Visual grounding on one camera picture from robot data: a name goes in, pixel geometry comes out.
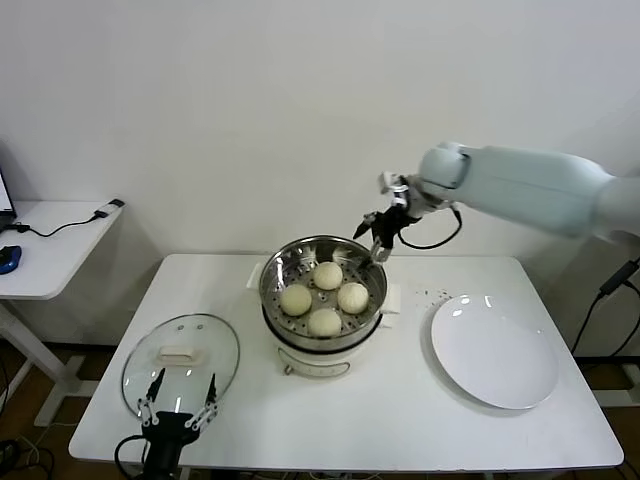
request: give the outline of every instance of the computer mouse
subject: computer mouse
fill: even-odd
[[[9,245],[0,250],[0,275],[13,272],[20,265],[22,247]]]

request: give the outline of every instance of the steamed bun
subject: steamed bun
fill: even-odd
[[[323,262],[313,271],[313,281],[322,290],[334,290],[342,283],[342,269],[335,262]]]
[[[359,283],[345,283],[338,291],[338,305],[351,315],[362,313],[369,303],[369,291]]]
[[[308,327],[314,337],[335,337],[340,334],[342,320],[332,309],[320,308],[309,317]]]
[[[289,285],[280,294],[280,306],[287,315],[298,317],[311,308],[311,292],[304,285]]]

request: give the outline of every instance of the robotic arm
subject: robotic arm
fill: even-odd
[[[391,207],[365,215],[354,235],[371,229],[376,262],[384,262],[394,237],[425,213],[451,208],[461,225],[456,202],[568,237],[640,237],[640,177],[614,177],[564,153],[442,143],[424,155],[417,175],[385,172],[379,181],[381,193],[393,196]]]

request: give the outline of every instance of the laptop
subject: laptop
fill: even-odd
[[[9,196],[9,190],[7,190],[7,184],[2,174],[2,168],[0,167],[0,232],[2,232],[7,225],[11,225],[16,220],[16,217],[16,209]]]

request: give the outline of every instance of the small white desk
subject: small white desk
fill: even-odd
[[[622,449],[520,264],[501,257],[391,257],[385,270],[402,289],[402,314],[365,347],[366,361],[334,379],[285,376],[246,283],[263,256],[171,255],[156,274],[107,368],[69,450],[113,461],[116,444],[140,433],[121,398],[131,349],[155,326],[194,312],[236,329],[240,367],[219,416],[182,452],[192,467],[315,471],[516,471],[605,467]],[[445,290],[509,295],[522,321],[547,332],[558,385],[528,411],[483,405],[442,372],[426,340]],[[138,462],[142,442],[122,450]]]
[[[17,221],[48,233],[60,225],[90,218],[106,202],[16,202]],[[35,364],[55,386],[43,404],[34,425],[47,426],[67,396],[90,397],[97,382],[81,382],[76,377],[84,357],[74,356],[64,365],[16,318],[10,300],[47,300],[58,295],[78,271],[98,241],[120,214],[118,209],[107,218],[87,225],[66,228],[53,237],[40,238],[33,232],[7,231],[0,234],[0,248],[22,247],[16,270],[0,275],[0,334],[20,350],[27,361],[9,384],[10,397]]]

